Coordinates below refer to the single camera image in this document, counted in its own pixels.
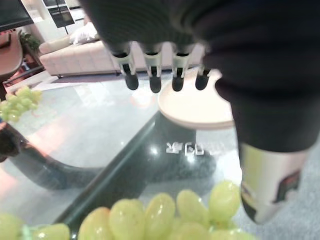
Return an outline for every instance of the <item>sofa cushion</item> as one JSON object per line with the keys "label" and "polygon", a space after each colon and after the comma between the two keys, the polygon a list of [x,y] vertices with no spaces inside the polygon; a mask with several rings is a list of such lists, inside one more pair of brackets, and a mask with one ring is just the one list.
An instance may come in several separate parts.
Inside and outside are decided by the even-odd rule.
{"label": "sofa cushion", "polygon": [[46,41],[39,46],[40,53],[48,54],[69,46],[69,36],[54,40]]}
{"label": "sofa cushion", "polygon": [[112,72],[111,56],[102,41],[82,45],[69,45],[40,57],[51,75]]}

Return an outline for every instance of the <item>potted plant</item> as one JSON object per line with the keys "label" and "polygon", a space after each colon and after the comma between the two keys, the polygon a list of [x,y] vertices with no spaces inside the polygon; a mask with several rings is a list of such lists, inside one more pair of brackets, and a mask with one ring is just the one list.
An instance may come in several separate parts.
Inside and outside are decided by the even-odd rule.
{"label": "potted plant", "polygon": [[30,33],[21,32],[20,42],[22,45],[23,52],[25,54],[31,55],[34,58],[34,60],[38,63],[38,65],[41,65],[38,56],[40,41]]}

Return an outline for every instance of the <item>beige sofa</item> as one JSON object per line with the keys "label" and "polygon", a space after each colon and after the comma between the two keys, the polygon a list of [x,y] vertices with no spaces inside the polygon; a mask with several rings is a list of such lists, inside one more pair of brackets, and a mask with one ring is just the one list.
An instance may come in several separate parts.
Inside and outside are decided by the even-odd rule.
{"label": "beige sofa", "polygon": [[[40,61],[52,76],[85,75],[120,72],[118,63],[101,40],[82,45],[69,43],[69,37],[40,45]],[[146,62],[140,46],[132,42],[131,51],[137,71],[146,70]],[[189,64],[200,64],[204,48],[197,44],[191,54]],[[162,47],[162,68],[172,67],[172,47],[165,42]]]}

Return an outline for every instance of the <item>wall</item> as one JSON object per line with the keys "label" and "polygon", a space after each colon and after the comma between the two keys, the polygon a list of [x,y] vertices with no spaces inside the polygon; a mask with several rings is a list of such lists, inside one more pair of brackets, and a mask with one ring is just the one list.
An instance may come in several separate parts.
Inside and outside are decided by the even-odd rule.
{"label": "wall", "polygon": [[53,41],[67,35],[63,27],[56,27],[42,0],[21,1],[34,21],[34,24],[26,26],[26,29],[41,42]]}

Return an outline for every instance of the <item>television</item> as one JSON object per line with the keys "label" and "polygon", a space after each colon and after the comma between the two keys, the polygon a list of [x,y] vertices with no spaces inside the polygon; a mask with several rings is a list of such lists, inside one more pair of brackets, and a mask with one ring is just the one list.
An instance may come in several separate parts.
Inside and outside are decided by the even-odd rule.
{"label": "television", "polygon": [[0,0],[0,32],[33,23],[20,0]]}

